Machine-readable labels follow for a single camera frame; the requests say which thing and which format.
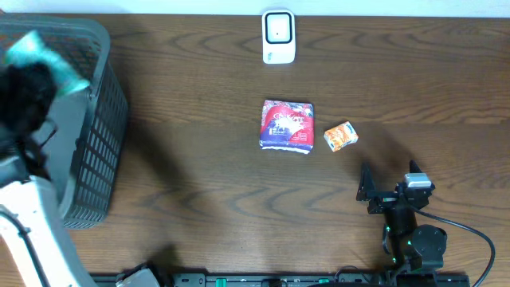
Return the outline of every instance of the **colorful food package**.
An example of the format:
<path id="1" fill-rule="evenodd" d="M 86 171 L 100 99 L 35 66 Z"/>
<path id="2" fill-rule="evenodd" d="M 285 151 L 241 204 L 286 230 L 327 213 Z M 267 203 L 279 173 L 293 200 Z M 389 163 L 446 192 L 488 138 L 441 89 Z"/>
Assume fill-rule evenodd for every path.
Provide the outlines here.
<path id="1" fill-rule="evenodd" d="M 260 145 L 261 149 L 308 154 L 313 148 L 312 104 L 264 102 Z"/>
<path id="2" fill-rule="evenodd" d="M 324 138 L 328 142 L 332 151 L 338 151 L 340 148 L 353 144 L 358 141 L 358 134 L 348 121 L 338 125 L 324 133 Z"/>

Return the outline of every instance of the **white wall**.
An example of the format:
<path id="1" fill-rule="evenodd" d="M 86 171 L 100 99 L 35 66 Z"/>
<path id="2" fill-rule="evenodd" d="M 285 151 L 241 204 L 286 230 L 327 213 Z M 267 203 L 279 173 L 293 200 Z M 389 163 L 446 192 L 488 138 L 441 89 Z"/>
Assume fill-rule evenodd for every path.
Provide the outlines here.
<path id="1" fill-rule="evenodd" d="M 6 12 L 505 17 L 510 0 L 0 0 Z"/>

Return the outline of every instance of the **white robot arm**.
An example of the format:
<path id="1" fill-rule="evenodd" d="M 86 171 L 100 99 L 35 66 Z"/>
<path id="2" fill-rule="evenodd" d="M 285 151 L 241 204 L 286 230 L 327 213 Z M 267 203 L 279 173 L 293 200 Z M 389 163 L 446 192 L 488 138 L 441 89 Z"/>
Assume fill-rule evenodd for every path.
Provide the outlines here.
<path id="1" fill-rule="evenodd" d="M 62 226 L 48 180 L 30 176 L 0 190 L 0 232 L 26 286 L 96 286 Z"/>

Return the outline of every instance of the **black object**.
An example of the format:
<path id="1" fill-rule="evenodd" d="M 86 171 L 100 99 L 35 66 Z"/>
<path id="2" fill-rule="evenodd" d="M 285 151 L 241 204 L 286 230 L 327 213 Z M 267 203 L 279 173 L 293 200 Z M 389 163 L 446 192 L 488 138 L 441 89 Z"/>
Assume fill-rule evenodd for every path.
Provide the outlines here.
<path id="1" fill-rule="evenodd" d="M 428 198 L 435 186 L 413 160 L 410 161 L 409 169 L 410 173 L 405 175 L 403 182 L 397 183 L 394 191 L 377 191 L 368 165 L 362 165 L 356 200 L 369 202 L 369 214 L 384 214 L 386 225 L 382 234 L 382 247 L 387 254 L 394 256 L 395 266 L 380 275 L 379 283 L 383 281 L 397 286 L 443 286 L 453 283 L 451 280 L 442 282 L 436 274 L 436 270 L 443 266 L 446 232 L 431 225 L 418 226 L 414 215 L 418 213 L 473 232 L 487 241 L 491 248 L 491 257 L 480 279 L 474 284 L 479 286 L 494 263 L 494 244 L 478 230 L 421 211 L 420 209 L 429 204 Z M 469 286 L 467 276 L 460 276 L 459 279 L 456 284 Z"/>
<path id="2" fill-rule="evenodd" d="M 485 280 L 485 278 L 487 277 L 488 273 L 491 271 L 491 268 L 492 268 L 492 265 L 494 264 L 494 260 L 496 260 L 496 247 L 494 247 L 494 243 L 492 243 L 492 240 L 491 238 L 489 238 L 487 235 L 481 233 L 480 231 L 472 228 L 472 227 L 469 227 L 469 226 L 466 226 L 464 224 L 460 224 L 458 222 L 455 222 L 455 221 L 451 221 L 449 219 L 446 219 L 446 218 L 441 218 L 439 216 L 436 216 L 436 215 L 433 215 L 433 214 L 429 214 L 429 213 L 426 213 L 425 211 L 421 211 L 421 210 L 418 210 L 416 209 L 414 206 L 411 206 L 410 205 L 410 208 L 413 209 L 414 212 L 416 212 L 417 214 L 420 214 L 420 215 L 423 215 L 425 217 L 428 217 L 428 218 L 432 218 L 432 219 L 435 219 L 435 220 L 438 220 L 439 222 L 444 222 L 444 223 L 448 223 L 450 225 L 453 225 L 453 226 L 456 226 L 456 227 L 459 227 L 459 228 L 462 228 L 463 230 L 467 230 L 469 232 L 472 232 L 480 237 L 482 237 L 487 243 L 488 243 L 488 246 L 490 247 L 491 249 L 491 257 L 490 259 L 488 260 L 488 264 L 487 264 L 487 267 L 485 267 L 485 270 L 484 272 L 481 274 L 480 278 L 478 278 L 478 280 L 475 282 L 475 284 L 473 285 L 473 287 L 477 287 L 477 286 L 480 286 L 481 282 L 483 280 Z"/>
<path id="3" fill-rule="evenodd" d="M 365 274 L 363 274 L 363 271 L 361 271 L 361 269 L 359 269 L 358 267 L 354 266 L 354 265 L 345 265 L 344 267 L 338 269 L 338 271 L 336 271 L 336 274 L 335 274 L 335 280 L 334 282 L 338 282 L 339 279 L 338 279 L 338 276 L 340 274 L 342 274 L 342 272 L 344 272 L 346 269 L 354 269 L 356 270 L 359 275 L 361 275 L 361 277 L 363 277 L 363 279 L 366 281 L 366 282 L 370 282 L 370 279 L 368 279 Z"/>
<path id="4" fill-rule="evenodd" d="M 412 174 L 418 176 L 419 182 L 413 182 Z M 368 165 L 364 164 L 356 200 L 369 201 L 369 214 L 384 214 L 383 248 L 386 252 L 391 249 L 396 266 L 405 266 L 403 272 L 407 273 L 432 273 L 443 266 L 446 232 L 435 226 L 418 226 L 407 200 L 419 210 L 429 203 L 435 186 L 413 160 L 406 177 L 408 180 L 397 183 L 394 191 L 377 191 Z"/>
<path id="5" fill-rule="evenodd" d="M 124 275 L 92 275 L 92 279 L 99 287 L 115 287 L 116 282 Z M 366 273 L 368 278 L 377 278 L 376 273 Z M 287 287 L 385 287 L 384 283 L 365 281 L 359 273 L 341 273 L 335 282 L 334 275 L 327 274 L 204 274 L 204 273 L 173 273 L 173 284 L 161 285 L 169 287 L 217 287 L 219 281 L 224 281 L 226 287 L 264 287 L 279 285 Z M 398 278 L 399 287 L 428 287 L 432 284 L 437 287 L 469 287 L 468 277 L 465 275 L 436 274 L 431 276 L 407 277 L 402 275 Z"/>
<path id="6" fill-rule="evenodd" d="M 49 179 L 41 146 L 30 134 L 46 121 L 56 93 L 46 65 L 11 65 L 0 74 L 0 187 L 30 175 Z"/>
<path id="7" fill-rule="evenodd" d="M 45 122 L 56 93 L 46 65 L 9 66 L 0 75 L 0 122 L 14 136 L 28 136 Z"/>

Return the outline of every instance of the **orange snack packet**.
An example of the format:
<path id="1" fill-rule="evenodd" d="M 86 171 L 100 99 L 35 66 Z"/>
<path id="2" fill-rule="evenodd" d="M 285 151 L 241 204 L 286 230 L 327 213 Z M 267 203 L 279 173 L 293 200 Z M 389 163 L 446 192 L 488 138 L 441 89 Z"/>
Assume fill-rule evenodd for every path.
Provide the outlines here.
<path id="1" fill-rule="evenodd" d="M 324 138 L 332 151 L 339 151 L 340 148 L 357 142 L 359 137 L 351 123 L 347 121 L 327 130 L 324 133 Z"/>

